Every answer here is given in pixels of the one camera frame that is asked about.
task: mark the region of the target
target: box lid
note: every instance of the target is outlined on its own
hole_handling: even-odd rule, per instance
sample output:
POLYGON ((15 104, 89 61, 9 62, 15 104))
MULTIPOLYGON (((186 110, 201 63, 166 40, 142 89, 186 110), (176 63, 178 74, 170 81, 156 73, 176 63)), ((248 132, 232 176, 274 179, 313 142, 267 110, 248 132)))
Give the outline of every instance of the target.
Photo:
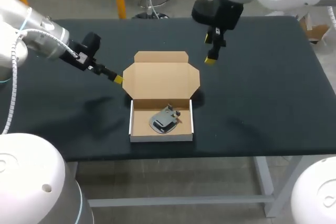
POLYGON ((189 99, 200 86, 199 75, 186 52, 139 51, 123 72, 122 87, 135 100, 189 99))

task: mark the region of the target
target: table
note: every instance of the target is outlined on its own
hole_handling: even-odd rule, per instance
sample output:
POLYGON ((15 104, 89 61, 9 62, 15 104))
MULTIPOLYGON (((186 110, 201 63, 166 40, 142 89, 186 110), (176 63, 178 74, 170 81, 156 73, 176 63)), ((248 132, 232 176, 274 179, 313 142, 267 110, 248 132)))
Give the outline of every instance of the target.
MULTIPOLYGON (((182 50, 200 70, 192 97, 192 143, 130 143, 130 98, 117 84, 61 60, 29 57, 18 72, 11 132, 42 136, 66 161, 141 158, 258 156, 261 196, 91 200, 120 205, 266 202, 276 216, 294 182, 317 154, 336 153, 336 98, 299 23, 291 17, 242 17, 226 34, 214 66, 204 64, 207 27, 191 18, 167 20, 59 20, 75 40, 89 31, 102 37, 96 58, 118 73, 138 50, 182 50), (294 155, 273 190, 263 156, 294 155)), ((0 96, 4 125, 10 89, 0 96)))

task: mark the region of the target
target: gray floor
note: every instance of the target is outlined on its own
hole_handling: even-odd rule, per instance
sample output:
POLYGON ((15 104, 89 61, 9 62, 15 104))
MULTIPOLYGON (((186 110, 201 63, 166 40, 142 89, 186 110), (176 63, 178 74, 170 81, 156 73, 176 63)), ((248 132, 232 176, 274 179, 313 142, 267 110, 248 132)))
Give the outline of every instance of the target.
MULTIPOLYGON (((115 0, 28 0, 39 12, 53 19, 118 18, 115 0)), ((127 17, 142 12, 139 0, 125 0, 127 17)), ((170 0, 157 8, 170 17, 190 16, 195 0, 170 0)), ((325 9, 315 8, 324 18, 325 9)), ((265 15, 270 11, 254 1, 243 15, 265 15)), ((327 76, 336 87, 335 57, 316 48, 327 76)), ((287 157, 268 158, 275 180, 286 168, 287 157)), ((259 193, 251 158, 164 159, 80 163, 78 181, 88 198, 189 196, 259 193)), ((205 205, 95 208, 97 224, 106 223, 229 223, 292 224, 289 204, 281 216, 266 219, 255 205, 205 205)))

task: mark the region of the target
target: white metal frame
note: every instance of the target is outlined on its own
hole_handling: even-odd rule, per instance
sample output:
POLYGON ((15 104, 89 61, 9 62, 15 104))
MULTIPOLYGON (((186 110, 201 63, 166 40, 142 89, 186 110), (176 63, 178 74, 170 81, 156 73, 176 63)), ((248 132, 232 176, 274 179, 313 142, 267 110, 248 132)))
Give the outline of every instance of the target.
MULTIPOLYGON (((157 205, 188 205, 188 204, 242 204, 265 203, 266 217, 276 217, 289 200, 292 189, 300 174, 319 156, 293 156, 285 174, 274 188, 265 157, 254 157, 262 195, 250 196, 205 196, 205 197, 157 197, 127 199, 91 199, 91 207, 121 206, 157 206, 157 205)), ((78 162, 68 163, 73 175, 76 175, 78 162)))

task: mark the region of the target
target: cardboard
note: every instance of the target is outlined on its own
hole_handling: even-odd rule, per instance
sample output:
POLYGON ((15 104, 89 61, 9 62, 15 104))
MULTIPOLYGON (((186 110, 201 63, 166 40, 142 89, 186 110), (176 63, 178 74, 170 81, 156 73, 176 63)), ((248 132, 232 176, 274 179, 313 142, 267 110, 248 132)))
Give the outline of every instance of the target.
POLYGON ((309 41, 314 44, 319 42, 323 35, 325 35, 325 33, 329 30, 329 26, 327 25, 309 25, 309 22, 307 22, 305 17, 300 20, 300 25, 303 31, 306 33, 309 41))
POLYGON ((138 52, 123 72, 123 88, 132 97, 131 142, 192 141, 193 119, 190 97, 200 86, 200 72, 188 63, 186 52, 138 52), (181 112, 176 128, 155 132, 150 118, 168 104, 181 112))

